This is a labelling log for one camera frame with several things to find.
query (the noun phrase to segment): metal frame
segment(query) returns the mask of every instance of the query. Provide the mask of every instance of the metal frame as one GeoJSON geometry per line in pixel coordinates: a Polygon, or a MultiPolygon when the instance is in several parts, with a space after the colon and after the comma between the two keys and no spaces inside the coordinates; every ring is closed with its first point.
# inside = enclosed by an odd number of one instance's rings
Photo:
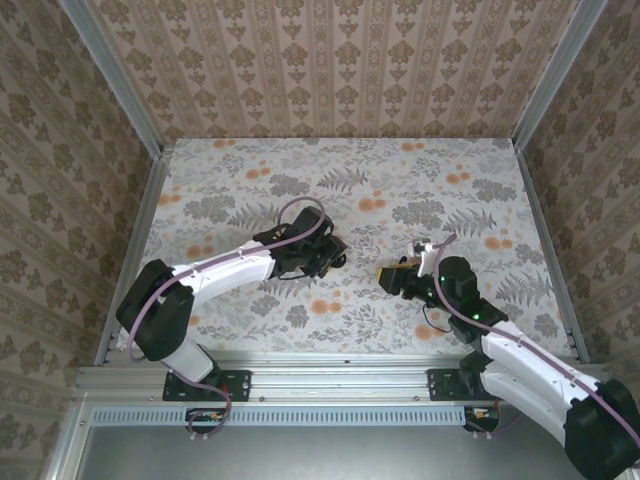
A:
{"type": "Polygon", "coordinates": [[[116,310],[124,298],[127,289],[136,279],[136,275],[140,267],[140,261],[144,254],[144,247],[147,243],[147,237],[149,236],[149,230],[151,229],[151,223],[153,222],[153,215],[156,210],[156,205],[158,205],[160,192],[162,191],[162,185],[164,184],[164,179],[169,170],[169,162],[172,154],[173,145],[165,148],[158,161],[151,164],[147,185],[144,189],[142,201],[140,202],[140,209],[138,210],[136,221],[133,224],[133,231],[131,232],[129,246],[127,247],[127,253],[125,254],[124,261],[122,263],[122,270],[120,271],[120,277],[118,278],[116,289],[113,292],[113,298],[111,299],[109,312],[107,313],[107,321],[105,323],[104,330],[102,331],[98,351],[96,352],[96,357],[93,362],[94,365],[101,365],[104,363],[109,342],[118,330],[116,310]]]}
{"type": "Polygon", "coordinates": [[[562,270],[560,269],[560,263],[556,256],[556,251],[553,248],[553,242],[547,229],[547,223],[542,213],[542,207],[540,206],[540,200],[536,195],[536,189],[533,186],[533,180],[529,174],[529,168],[527,167],[524,153],[520,147],[515,147],[516,157],[518,158],[518,165],[520,166],[520,173],[522,174],[522,180],[524,182],[524,188],[529,197],[529,204],[531,205],[531,212],[533,213],[533,220],[536,223],[536,229],[540,236],[540,245],[542,245],[542,251],[544,253],[545,260],[547,262],[547,268],[549,270],[549,277],[551,277],[551,283],[553,284],[553,291],[556,295],[556,301],[558,302],[558,308],[562,315],[562,320],[567,329],[567,333],[573,339],[573,347],[576,349],[578,358],[582,362],[590,362],[591,357],[587,350],[587,345],[584,341],[584,336],[580,330],[580,324],[576,317],[576,312],[573,309],[571,298],[569,297],[569,291],[567,290],[567,284],[564,281],[562,270]]]}
{"type": "MultiPolygon", "coordinates": [[[[416,417],[410,417],[404,424],[420,425],[424,424],[419,419],[420,414],[428,415],[435,411],[455,416],[459,415],[459,407],[462,406],[493,404],[492,401],[430,400],[426,371],[431,368],[456,367],[462,358],[457,355],[211,354],[223,369],[248,369],[253,372],[250,401],[234,405],[240,412],[245,408],[252,412],[294,411],[315,414],[357,408],[365,413],[404,413],[405,418],[407,412],[414,412],[416,417]]],[[[607,370],[602,365],[580,365],[575,360],[563,360],[589,375],[603,380],[607,378],[607,370]]],[[[131,366],[127,363],[124,352],[114,351],[108,364],[80,370],[72,405],[54,452],[47,480],[76,478],[90,430],[100,426],[100,422],[92,424],[94,418],[99,418],[94,415],[104,411],[105,407],[116,407],[126,413],[132,407],[146,407],[146,410],[153,412],[154,409],[169,405],[191,408],[224,406],[217,402],[163,402],[166,369],[157,364],[131,366]]],[[[372,420],[367,421],[367,424],[379,425],[384,424],[384,421],[372,420]]],[[[459,425],[460,422],[456,423],[453,418],[449,424],[459,425]]]]}
{"type": "MultiPolygon", "coordinates": [[[[94,407],[91,427],[187,427],[190,407],[94,407]]],[[[463,426],[462,406],[274,407],[236,404],[227,427],[463,426]]],[[[192,426],[211,426],[195,419],[192,426]]]]}
{"type": "MultiPolygon", "coordinates": [[[[167,407],[162,401],[166,368],[158,364],[132,365],[126,354],[116,348],[118,323],[115,310],[126,288],[138,271],[155,206],[168,172],[172,148],[155,162],[141,204],[124,268],[109,310],[100,349],[94,367],[83,368],[76,382],[72,406],[63,427],[59,444],[47,480],[75,478],[85,445],[97,412],[132,409],[157,411],[167,407]]],[[[584,341],[566,293],[562,274],[546,229],[540,204],[526,168],[522,152],[516,149],[525,188],[529,196],[536,227],[549,266],[565,322],[575,341],[580,360],[588,361],[584,341]]],[[[458,355],[386,355],[386,354],[320,354],[320,353],[260,353],[212,352],[223,369],[248,369],[253,372],[251,399],[235,404],[238,411],[318,413],[357,409],[361,412],[416,411],[453,409],[462,406],[488,406],[493,402],[432,402],[429,398],[426,370],[455,368],[458,355]]],[[[607,378],[602,365],[579,364],[575,359],[563,359],[581,371],[597,378],[607,378]]],[[[174,408],[223,407],[220,403],[171,403],[174,408]]]]}
{"type": "Polygon", "coordinates": [[[107,38],[91,13],[90,2],[61,0],[60,3],[107,80],[111,91],[118,99],[118,103],[127,114],[149,155],[154,161],[158,160],[162,152],[162,134],[147,114],[143,104],[144,99],[138,96],[127,74],[121,68],[120,62],[113,54],[107,38]]]}
{"type": "Polygon", "coordinates": [[[517,148],[524,150],[531,139],[606,5],[607,0],[587,0],[580,2],[576,8],[567,30],[513,132],[513,140],[517,148]]]}

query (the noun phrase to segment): pink cable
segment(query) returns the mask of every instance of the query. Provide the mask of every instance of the pink cable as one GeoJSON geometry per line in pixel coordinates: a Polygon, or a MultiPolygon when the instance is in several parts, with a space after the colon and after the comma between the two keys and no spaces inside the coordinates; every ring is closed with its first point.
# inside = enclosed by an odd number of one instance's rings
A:
{"type": "MultiPolygon", "coordinates": [[[[205,383],[192,382],[187,377],[185,377],[185,376],[181,375],[180,373],[176,372],[175,370],[171,369],[171,367],[169,367],[169,369],[170,369],[171,373],[173,373],[173,375],[178,377],[178,379],[180,379],[181,381],[183,381],[187,385],[191,385],[192,387],[196,387],[196,388],[201,388],[203,390],[210,390],[210,391],[215,392],[215,393],[217,393],[218,395],[220,395],[221,397],[224,398],[224,400],[226,402],[226,407],[225,407],[225,410],[224,410],[224,415],[222,417],[222,420],[220,420],[218,425],[216,425],[213,428],[213,430],[208,432],[207,435],[215,435],[216,433],[218,433],[220,431],[220,429],[223,427],[223,425],[225,423],[227,423],[227,420],[229,420],[229,416],[231,415],[231,396],[227,392],[225,392],[224,390],[220,390],[219,388],[214,387],[213,385],[207,385],[205,383]]],[[[189,423],[188,423],[188,426],[187,426],[189,432],[195,433],[193,431],[193,422],[194,422],[194,420],[196,418],[198,418],[198,417],[200,417],[200,416],[202,416],[204,414],[205,414],[205,412],[195,413],[189,418],[189,423]]]]}
{"type": "Polygon", "coordinates": [[[482,428],[480,425],[478,425],[477,423],[475,423],[472,420],[467,420],[467,425],[471,425],[472,427],[474,427],[475,429],[477,429],[480,433],[484,433],[487,436],[494,436],[494,435],[501,435],[505,432],[508,432],[509,430],[511,430],[515,425],[517,425],[518,423],[520,423],[522,421],[522,413],[519,412],[518,416],[516,418],[514,418],[509,424],[505,425],[504,427],[500,427],[497,428],[493,431],[488,431],[484,428],[482,428]]]}
{"type": "Polygon", "coordinates": [[[640,450],[640,436],[638,436],[638,434],[633,429],[633,427],[631,425],[629,425],[629,423],[624,418],[622,418],[622,416],[618,412],[616,412],[607,402],[605,402],[604,399],[600,395],[598,395],[595,390],[593,390],[591,387],[589,387],[589,385],[584,383],[579,378],[574,378],[574,376],[569,371],[567,371],[561,365],[558,365],[553,360],[547,358],[542,352],[540,352],[531,343],[529,343],[527,341],[523,341],[519,337],[516,337],[515,335],[512,335],[509,332],[502,331],[499,328],[490,327],[490,326],[484,325],[484,324],[482,324],[480,322],[476,322],[475,320],[472,320],[471,318],[469,318],[469,317],[463,315],[462,313],[460,313],[459,311],[457,311],[453,307],[453,305],[451,305],[449,303],[449,301],[444,296],[444,293],[442,292],[442,287],[440,286],[440,260],[442,258],[442,255],[444,254],[444,250],[447,248],[448,245],[453,243],[453,241],[456,238],[457,238],[457,235],[455,233],[450,235],[449,238],[447,238],[442,244],[439,245],[439,250],[438,250],[438,253],[436,255],[436,264],[435,264],[433,276],[434,276],[434,279],[435,279],[434,284],[435,284],[435,287],[436,287],[436,292],[438,292],[438,296],[440,297],[440,301],[442,302],[442,304],[449,310],[450,313],[455,315],[460,320],[463,320],[463,321],[467,322],[469,325],[473,325],[474,327],[480,328],[481,330],[485,330],[485,331],[490,332],[490,333],[495,333],[497,335],[501,335],[501,336],[503,336],[503,337],[505,337],[505,338],[507,338],[509,340],[512,340],[514,342],[519,343],[524,348],[526,348],[531,353],[533,353],[535,356],[537,356],[538,358],[543,360],[545,363],[547,363],[548,365],[553,367],[554,370],[556,370],[558,373],[560,373],[567,380],[570,380],[571,383],[574,383],[575,385],[580,387],[587,394],[589,394],[589,396],[591,398],[593,398],[596,402],[598,402],[598,404],[600,404],[600,406],[602,408],[604,408],[604,410],[609,415],[611,415],[613,417],[613,419],[616,422],[618,422],[622,428],[625,429],[625,431],[633,439],[633,441],[636,443],[636,446],[640,450]]]}
{"type": "Polygon", "coordinates": [[[317,200],[313,197],[298,197],[286,203],[285,206],[282,207],[282,209],[280,210],[278,219],[282,219],[282,214],[291,205],[298,202],[302,202],[304,200],[313,202],[316,205],[318,205],[318,207],[320,207],[320,219],[316,222],[316,224],[313,227],[311,227],[306,232],[302,232],[299,235],[288,238],[286,240],[280,240],[279,242],[272,243],[271,245],[261,245],[259,247],[248,248],[247,250],[229,252],[222,256],[212,258],[208,262],[205,262],[197,267],[194,267],[191,270],[186,270],[182,273],[179,273],[178,275],[175,275],[174,277],[171,277],[169,280],[163,283],[160,288],[158,288],[155,292],[153,292],[149,297],[149,299],[146,301],[146,303],[140,309],[140,313],[138,313],[138,316],[136,317],[135,321],[133,322],[133,325],[131,326],[131,330],[129,331],[129,338],[127,339],[127,354],[129,356],[129,359],[132,362],[138,363],[138,362],[142,362],[146,358],[144,355],[142,355],[141,357],[136,357],[133,355],[133,341],[136,338],[138,329],[140,328],[140,325],[142,324],[144,317],[149,312],[149,309],[151,308],[151,306],[155,303],[155,301],[158,298],[160,298],[160,295],[162,295],[171,285],[179,282],[180,280],[182,280],[185,277],[188,277],[189,275],[202,272],[215,265],[219,265],[220,263],[227,262],[229,260],[233,260],[235,258],[243,257],[246,255],[253,255],[254,253],[263,252],[265,250],[275,250],[276,248],[284,247],[285,245],[289,245],[290,243],[294,243],[294,242],[297,242],[298,240],[302,240],[303,238],[308,237],[313,232],[315,232],[318,228],[320,228],[320,226],[322,225],[322,222],[324,222],[324,219],[326,217],[324,205],[322,204],[322,202],[320,202],[320,200],[317,200]]]}

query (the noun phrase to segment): patterned wallpaper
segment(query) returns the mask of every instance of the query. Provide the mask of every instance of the patterned wallpaper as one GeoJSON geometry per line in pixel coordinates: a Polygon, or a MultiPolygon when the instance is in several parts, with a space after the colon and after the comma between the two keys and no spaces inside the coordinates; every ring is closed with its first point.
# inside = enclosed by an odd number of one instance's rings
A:
{"type": "Polygon", "coordinates": [[[610,1],[526,157],[583,333],[640,398],[640,2],[610,1]]]}
{"type": "Polygon", "coordinates": [[[57,2],[0,2],[0,478],[46,466],[148,167],[57,2]]]}
{"type": "Polygon", "coordinates": [[[91,0],[165,141],[510,137],[577,0],[91,0]]]}

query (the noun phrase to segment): floral patterned surface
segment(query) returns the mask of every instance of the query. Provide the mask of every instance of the floral patterned surface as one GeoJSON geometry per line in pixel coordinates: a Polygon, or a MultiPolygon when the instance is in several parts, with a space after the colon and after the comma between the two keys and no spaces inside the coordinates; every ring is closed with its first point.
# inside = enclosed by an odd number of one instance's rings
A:
{"type": "MultiPolygon", "coordinates": [[[[376,283],[376,268],[396,263],[411,241],[456,232],[447,254],[470,261],[482,294],[543,347],[566,354],[523,188],[508,139],[181,140],[143,264],[236,248],[271,228],[286,202],[311,195],[349,246],[347,264],[322,280],[272,279],[216,297],[193,311],[191,338],[231,350],[463,352],[453,335],[426,325],[419,301],[376,283]]],[[[445,326],[442,312],[429,316],[445,326]]]]}

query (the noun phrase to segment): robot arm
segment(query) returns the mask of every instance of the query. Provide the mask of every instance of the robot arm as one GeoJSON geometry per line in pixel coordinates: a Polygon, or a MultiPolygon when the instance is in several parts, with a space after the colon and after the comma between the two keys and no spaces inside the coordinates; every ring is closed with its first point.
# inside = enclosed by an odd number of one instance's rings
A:
{"type": "Polygon", "coordinates": [[[186,339],[193,307],[246,283],[281,277],[297,268],[305,275],[322,278],[329,268],[343,266],[347,247],[333,235],[333,222],[326,216],[319,228],[306,238],[269,249],[270,245],[309,231],[321,217],[318,209],[307,207],[293,224],[281,224],[254,235],[253,240],[233,251],[236,255],[227,252],[173,267],[162,260],[153,260],[145,265],[129,289],[116,318],[131,332],[154,292],[172,278],[183,275],[153,302],[135,334],[135,342],[148,360],[164,362],[191,382],[215,385],[220,373],[216,362],[197,344],[186,339]],[[244,251],[255,253],[243,255],[244,251]],[[229,259],[203,268],[224,257],[229,259]]]}
{"type": "Polygon", "coordinates": [[[445,258],[439,278],[434,278],[436,249],[429,241],[410,246],[410,256],[420,263],[407,264],[403,258],[398,265],[379,269],[378,283],[387,293],[418,298],[451,314],[453,333],[475,350],[460,362],[459,391],[489,394],[512,404],[551,433],[586,478],[614,478],[637,462],[640,450],[634,439],[580,385],[595,391],[640,432],[640,415],[629,390],[615,379],[602,383],[585,375],[535,345],[506,314],[480,297],[477,277],[464,258],[445,258]],[[443,303],[436,281],[453,308],[443,303]],[[495,331],[478,328],[458,314],[495,331]]]}

